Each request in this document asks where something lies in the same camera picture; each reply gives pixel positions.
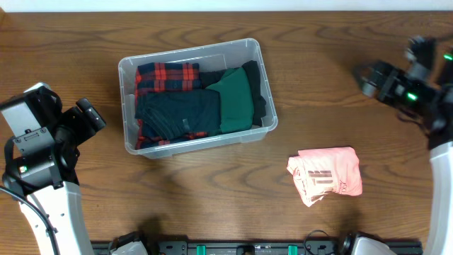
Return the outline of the red plaid flannel shirt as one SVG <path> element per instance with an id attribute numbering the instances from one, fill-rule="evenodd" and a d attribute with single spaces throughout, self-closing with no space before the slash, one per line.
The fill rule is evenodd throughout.
<path id="1" fill-rule="evenodd" d="M 192 91 L 201 88 L 198 64 L 152 62 L 138 66 L 134 82 L 134 116 L 139 126 L 135 148 L 145 149 L 207 137 L 207 132 L 187 132 L 180 137 L 168 140 L 159 136 L 154 128 L 141 119 L 139 114 L 139 111 L 144 108 L 144 97 L 147 94 Z"/>

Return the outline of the dark navy garment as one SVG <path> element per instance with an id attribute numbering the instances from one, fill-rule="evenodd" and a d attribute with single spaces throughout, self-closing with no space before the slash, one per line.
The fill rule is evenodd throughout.
<path id="1" fill-rule="evenodd" d="M 137 99 L 135 118 L 159 137 L 173 140 L 196 132 L 220 129 L 221 100 L 217 91 L 165 91 Z"/>

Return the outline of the pink printed t-shirt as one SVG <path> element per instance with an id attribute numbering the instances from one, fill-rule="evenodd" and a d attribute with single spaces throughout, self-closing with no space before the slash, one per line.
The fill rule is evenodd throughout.
<path id="1" fill-rule="evenodd" d="M 288 159 L 287 170 L 307 207 L 329 193 L 362 194 L 360 160 L 352 147 L 299 150 Z"/>

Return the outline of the black garment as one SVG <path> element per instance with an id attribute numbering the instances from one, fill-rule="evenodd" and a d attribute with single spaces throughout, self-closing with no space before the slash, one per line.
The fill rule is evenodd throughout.
<path id="1" fill-rule="evenodd" d="M 252 126 L 262 126 L 263 121 L 262 118 L 266 116 L 266 101 L 261 95 L 261 82 L 260 82 L 260 70 L 258 63 L 254 60 L 248 61 L 244 64 L 242 64 L 240 67 L 242 67 L 246 75 L 248 77 L 248 82 L 251 88 L 251 95 L 253 99 L 253 106 L 254 106 L 254 115 L 253 115 L 253 122 Z M 218 71 L 212 71 L 212 72 L 201 72 L 200 73 L 200 79 L 202 82 L 202 87 L 206 89 L 209 85 L 217 83 L 224 73 L 227 71 L 227 69 L 222 69 Z"/>

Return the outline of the clear plastic storage bin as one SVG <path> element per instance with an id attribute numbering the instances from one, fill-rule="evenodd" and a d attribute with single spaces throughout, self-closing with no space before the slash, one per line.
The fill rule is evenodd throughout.
<path id="1" fill-rule="evenodd" d="M 240 67 L 247 61 L 256 61 L 260 70 L 261 96 L 266 101 L 266 116 L 262 118 L 262 125 L 253 126 L 250 130 L 234 132 L 214 137 L 206 137 L 187 142 L 173 143 L 164 146 L 136 149 L 139 124 L 134 118 L 134 81 L 138 66 L 150 62 L 170 63 L 198 63 L 202 72 L 217 71 Z M 118 63 L 120 95 L 122 105 L 122 124 L 125 149 L 133 155 L 141 155 L 148 159 L 170 157 L 174 154 L 209 149 L 218 146 L 236 143 L 255 142 L 263 139 L 268 132 L 274 130 L 278 124 L 275 104 L 271 94 L 265 63 L 260 44 L 253 38 L 244 38 L 228 42 L 221 42 L 199 47 L 171 50 L 125 57 Z"/>

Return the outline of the dark green garment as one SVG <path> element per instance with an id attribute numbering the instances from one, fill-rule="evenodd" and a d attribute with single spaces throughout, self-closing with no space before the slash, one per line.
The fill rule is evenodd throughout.
<path id="1" fill-rule="evenodd" d="M 248 77 L 242 67 L 228 69 L 222 78 L 207 87 L 217 91 L 221 102 L 222 133 L 241 132 L 252 127 L 254 106 Z"/>

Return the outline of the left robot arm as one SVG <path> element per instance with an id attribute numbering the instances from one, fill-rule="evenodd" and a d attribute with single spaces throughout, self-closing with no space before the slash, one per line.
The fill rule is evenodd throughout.
<path id="1" fill-rule="evenodd" d="M 37 83 L 1 104 L 13 132 L 4 146 L 1 190 L 17 200 L 41 254 L 148 254 L 138 232 L 92 243 L 76 175 L 79 145 L 106 123 L 87 98 L 68 110 L 48 84 Z"/>

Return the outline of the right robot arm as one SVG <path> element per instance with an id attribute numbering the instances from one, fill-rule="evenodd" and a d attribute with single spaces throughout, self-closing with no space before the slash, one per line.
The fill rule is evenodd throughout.
<path id="1" fill-rule="evenodd" d="M 438 88 L 428 79 L 434 50 L 410 50 L 411 66 L 399 69 L 376 61 L 357 66 L 354 77 L 364 95 L 398 110 L 404 122 L 420 127 L 428 139 L 434 183 L 428 242 L 418 254 L 452 253 L 452 53 L 443 56 Z"/>

